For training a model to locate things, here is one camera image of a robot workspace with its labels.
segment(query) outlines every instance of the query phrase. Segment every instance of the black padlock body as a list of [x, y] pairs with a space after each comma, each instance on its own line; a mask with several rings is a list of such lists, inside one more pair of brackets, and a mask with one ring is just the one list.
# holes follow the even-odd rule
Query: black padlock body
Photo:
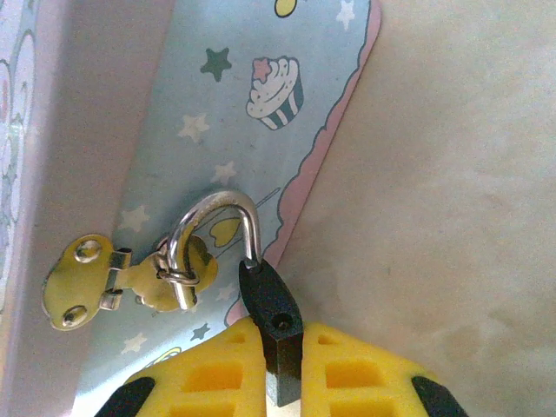
[[278, 406], [301, 398], [303, 321], [288, 287], [266, 261], [239, 270], [245, 308], [261, 332], [267, 362], [267, 394]]

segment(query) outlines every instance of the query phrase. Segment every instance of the yellow foam grip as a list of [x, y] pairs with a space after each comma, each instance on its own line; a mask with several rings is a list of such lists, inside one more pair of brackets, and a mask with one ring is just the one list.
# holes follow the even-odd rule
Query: yellow foam grip
[[[265, 361], [250, 318], [144, 369], [156, 385], [137, 417], [263, 417]], [[421, 366], [318, 323], [305, 327], [301, 417], [427, 417], [411, 378]]]

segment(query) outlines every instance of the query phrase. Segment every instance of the cupcake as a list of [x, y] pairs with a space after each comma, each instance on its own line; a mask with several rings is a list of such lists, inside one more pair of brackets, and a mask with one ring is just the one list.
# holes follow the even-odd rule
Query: cupcake
[[299, 63], [295, 58], [255, 59], [247, 114], [269, 129], [283, 128], [303, 105]]

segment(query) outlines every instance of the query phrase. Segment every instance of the silver shackle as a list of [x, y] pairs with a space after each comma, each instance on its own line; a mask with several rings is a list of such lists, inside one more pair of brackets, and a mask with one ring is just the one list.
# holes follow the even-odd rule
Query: silver shackle
[[189, 238], [208, 214], [226, 208], [237, 209], [242, 219], [247, 268], [257, 268], [261, 264], [259, 216], [253, 200], [234, 189], [221, 189], [205, 195], [176, 224], [166, 242], [166, 268], [158, 274], [159, 278], [172, 284], [182, 310], [192, 308], [197, 303], [195, 285], [200, 281], [189, 261]]

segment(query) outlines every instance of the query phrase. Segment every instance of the white wall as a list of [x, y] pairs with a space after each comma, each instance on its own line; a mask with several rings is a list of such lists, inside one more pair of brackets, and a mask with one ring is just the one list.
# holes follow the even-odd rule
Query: white wall
[[382, 4], [280, 271], [470, 415], [556, 415], [556, 3]]

